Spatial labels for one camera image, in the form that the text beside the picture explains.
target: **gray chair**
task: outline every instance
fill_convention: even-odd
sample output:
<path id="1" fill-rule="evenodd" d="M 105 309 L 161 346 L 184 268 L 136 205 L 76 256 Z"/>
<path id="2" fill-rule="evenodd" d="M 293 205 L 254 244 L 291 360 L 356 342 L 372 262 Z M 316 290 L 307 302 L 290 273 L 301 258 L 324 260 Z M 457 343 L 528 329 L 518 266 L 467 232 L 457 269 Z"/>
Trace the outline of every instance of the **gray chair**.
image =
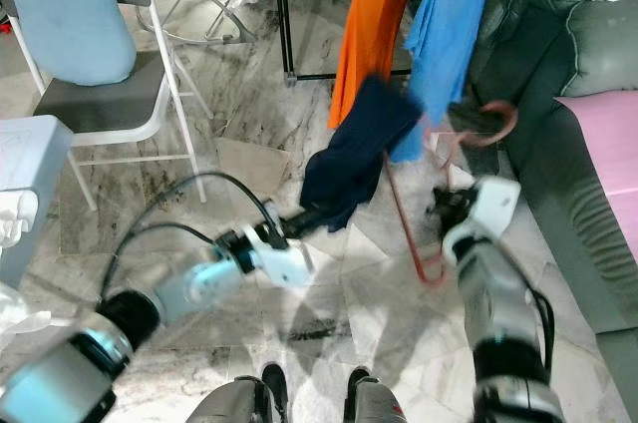
<path id="1" fill-rule="evenodd" d="M 52 115 L 58 118 L 74 132 L 73 147 L 134 143 L 148 139 L 160 129 L 165 120 L 168 102 L 172 100 L 186 147 L 185 154 L 78 162 L 69 153 L 69 162 L 91 210 L 95 210 L 97 205 L 81 173 L 82 166 L 188 159 L 192 171 L 198 173 L 181 97 L 195 97 L 210 119 L 212 112 L 182 61 L 167 42 L 161 30 L 154 0 L 118 0 L 118 3 L 149 8 L 159 48 L 156 51 L 138 52 L 133 70 L 121 83 L 92 87 L 79 86 L 59 79 L 53 79 L 49 86 L 45 86 L 38 64 L 25 43 L 18 15 L 20 6 L 16 6 L 14 0 L 0 1 L 9 15 L 16 38 L 41 95 L 34 115 Z M 179 91 L 175 72 L 179 72 L 181 80 L 190 87 L 190 92 Z M 206 197 L 200 181 L 197 182 L 197 188 L 204 203 Z"/>

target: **chair seat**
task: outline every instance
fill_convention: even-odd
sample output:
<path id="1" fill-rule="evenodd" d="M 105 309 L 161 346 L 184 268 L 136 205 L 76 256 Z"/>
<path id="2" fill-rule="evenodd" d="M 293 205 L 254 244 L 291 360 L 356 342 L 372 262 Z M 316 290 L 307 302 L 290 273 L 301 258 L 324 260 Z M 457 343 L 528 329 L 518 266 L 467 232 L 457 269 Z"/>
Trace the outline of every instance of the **chair seat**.
<path id="1" fill-rule="evenodd" d="M 159 51 L 138 52 L 131 74 L 118 84 L 85 87 L 54 79 L 34 115 L 55 116 L 75 134 L 135 129 L 151 118 L 163 76 Z"/>

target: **orange shirt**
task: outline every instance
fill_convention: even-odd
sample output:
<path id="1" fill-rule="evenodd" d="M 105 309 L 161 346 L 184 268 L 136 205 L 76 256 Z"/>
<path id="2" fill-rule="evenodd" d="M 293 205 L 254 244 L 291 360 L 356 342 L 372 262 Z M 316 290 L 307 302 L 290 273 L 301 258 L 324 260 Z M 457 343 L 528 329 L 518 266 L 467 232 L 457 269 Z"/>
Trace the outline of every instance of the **orange shirt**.
<path id="1" fill-rule="evenodd" d="M 352 0 L 343 37 L 328 126 L 335 129 L 355 102 L 369 74 L 386 78 L 408 0 Z"/>

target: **shoe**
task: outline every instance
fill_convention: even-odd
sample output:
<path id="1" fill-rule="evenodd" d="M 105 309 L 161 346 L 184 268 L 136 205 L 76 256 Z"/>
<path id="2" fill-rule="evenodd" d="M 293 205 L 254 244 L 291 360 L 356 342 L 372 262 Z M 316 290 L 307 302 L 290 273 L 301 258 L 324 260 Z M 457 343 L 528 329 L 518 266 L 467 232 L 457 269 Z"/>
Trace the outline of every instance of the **shoe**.
<path id="1" fill-rule="evenodd" d="M 281 423 L 288 423 L 288 385 L 283 370 L 276 363 L 268 363 L 261 373 L 261 381 L 272 392 Z"/>
<path id="2" fill-rule="evenodd" d="M 346 397 L 343 408 L 344 422 L 355 421 L 355 410 L 357 408 L 357 383 L 359 383 L 359 381 L 361 381 L 363 378 L 366 378 L 367 376 L 370 376 L 370 372 L 363 366 L 355 368 L 354 370 L 352 370 L 352 373 L 350 373 L 350 378 L 348 378 L 348 396 Z"/>

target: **green leather sofa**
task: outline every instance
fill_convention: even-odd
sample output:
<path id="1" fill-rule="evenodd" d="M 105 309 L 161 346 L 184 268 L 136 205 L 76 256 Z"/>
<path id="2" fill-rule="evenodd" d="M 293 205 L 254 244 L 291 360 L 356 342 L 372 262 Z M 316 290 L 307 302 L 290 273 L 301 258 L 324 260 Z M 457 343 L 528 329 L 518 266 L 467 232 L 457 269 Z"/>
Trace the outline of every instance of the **green leather sofa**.
<path id="1" fill-rule="evenodd" d="M 518 106 L 512 166 L 638 422 L 638 265 L 576 118 L 553 100 L 638 88 L 638 0 L 487 0 L 470 81 L 481 104 Z"/>

